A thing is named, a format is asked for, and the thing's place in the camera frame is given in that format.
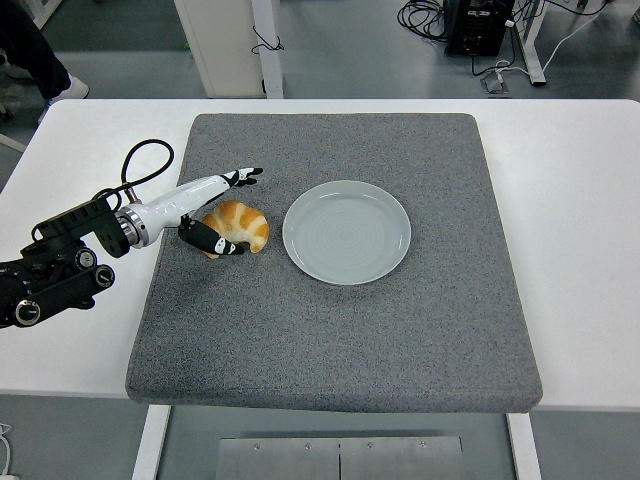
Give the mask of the white and black hand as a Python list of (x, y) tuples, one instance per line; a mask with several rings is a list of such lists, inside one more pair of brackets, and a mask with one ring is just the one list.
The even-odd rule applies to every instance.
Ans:
[(122, 207), (118, 221), (134, 248), (154, 243), (165, 228), (177, 228), (186, 243), (217, 255), (240, 255), (244, 249), (233, 244), (189, 215), (222, 196), (231, 187), (252, 185), (262, 168), (242, 168), (231, 172), (203, 177), (176, 187), (155, 200), (131, 203)]

